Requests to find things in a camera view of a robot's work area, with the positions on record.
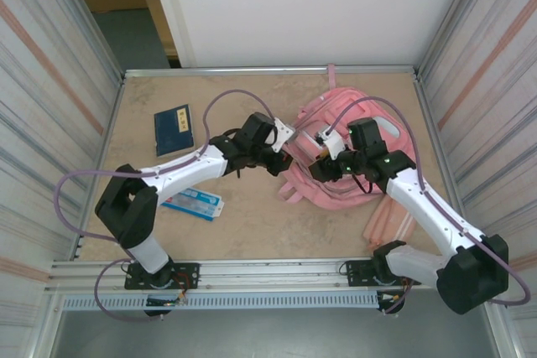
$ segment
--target blue book cover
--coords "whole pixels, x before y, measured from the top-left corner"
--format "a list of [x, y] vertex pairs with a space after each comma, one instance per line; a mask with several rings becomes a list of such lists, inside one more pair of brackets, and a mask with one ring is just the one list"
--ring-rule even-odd
[[188, 104], [154, 114], [157, 157], [194, 148], [194, 133]]

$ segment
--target wooden table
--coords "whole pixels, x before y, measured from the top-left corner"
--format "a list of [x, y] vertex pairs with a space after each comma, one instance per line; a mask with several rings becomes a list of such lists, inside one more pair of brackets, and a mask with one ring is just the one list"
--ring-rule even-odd
[[[425, 177], [444, 195], [435, 152], [425, 126], [410, 74], [340, 74], [338, 86], [354, 86], [369, 95], [382, 96], [397, 105], [418, 139]], [[104, 169], [124, 163], [135, 168], [165, 162], [155, 156], [154, 114], [190, 104], [196, 144], [203, 144], [201, 115], [219, 93], [232, 88], [250, 90], [263, 98], [274, 115], [293, 122], [300, 106], [328, 89], [326, 75], [227, 75], [187, 77], [136, 77], [127, 79], [121, 106], [108, 148]], [[209, 114], [211, 135], [240, 127], [251, 112], [262, 111], [251, 97], [234, 94], [222, 98]], [[100, 195], [108, 179], [97, 187]], [[159, 207], [155, 234], [174, 259], [256, 259], [368, 256], [362, 238], [364, 226], [378, 200], [347, 210], [327, 211], [304, 199], [296, 205], [276, 194], [284, 178], [264, 169], [246, 169], [241, 178], [230, 174], [196, 188], [221, 195], [222, 216], [204, 221], [166, 207]], [[91, 216], [88, 231], [107, 234]], [[410, 244], [437, 253], [433, 241], [418, 226]], [[86, 238], [82, 260], [112, 260], [124, 252], [110, 242]]]

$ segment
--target corrugated metal wall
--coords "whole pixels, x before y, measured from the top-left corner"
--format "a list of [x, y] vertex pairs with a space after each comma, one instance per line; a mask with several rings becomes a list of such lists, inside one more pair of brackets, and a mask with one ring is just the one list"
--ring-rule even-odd
[[[468, 219], [503, 236], [537, 292], [537, 0], [470, 0], [424, 66], [425, 92]], [[512, 283], [510, 298], [522, 291]], [[537, 303], [509, 310], [537, 356]]]
[[[23, 354], [50, 264], [73, 241], [54, 213], [55, 183], [96, 165], [121, 85], [88, 13], [80, 0], [0, 0], [2, 358]], [[73, 223], [90, 180], [63, 189]]]

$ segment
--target pink backpack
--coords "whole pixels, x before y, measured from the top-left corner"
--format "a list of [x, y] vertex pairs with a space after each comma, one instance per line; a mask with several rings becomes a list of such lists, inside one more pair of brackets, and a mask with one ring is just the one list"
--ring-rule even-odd
[[[351, 175], [346, 175], [337, 182], [324, 184], [311, 178], [308, 167], [315, 162], [322, 151], [322, 147], [315, 141], [315, 135], [330, 126], [347, 105], [367, 96], [352, 87], [335, 88], [333, 65], [329, 65], [328, 75], [331, 89], [303, 107], [293, 124], [297, 135], [293, 142], [287, 144], [285, 151], [293, 156], [295, 161], [283, 172], [287, 183], [279, 190], [278, 195], [288, 203], [297, 203], [305, 197], [324, 209], [339, 210], [367, 203], [379, 197], [382, 191], [374, 185], [371, 194], [364, 194]], [[365, 101], [354, 106], [337, 124], [336, 130], [349, 147], [351, 141], [347, 124], [361, 117], [373, 117], [377, 121], [389, 151], [403, 150], [414, 158], [409, 134], [375, 101]], [[360, 175], [358, 180], [365, 189], [368, 188], [368, 182], [363, 175]]]

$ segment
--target white wall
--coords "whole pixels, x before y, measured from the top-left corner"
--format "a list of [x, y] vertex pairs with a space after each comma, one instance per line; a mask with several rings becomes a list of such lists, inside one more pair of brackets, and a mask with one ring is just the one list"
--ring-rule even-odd
[[415, 64], [452, 0], [162, 0], [184, 67]]

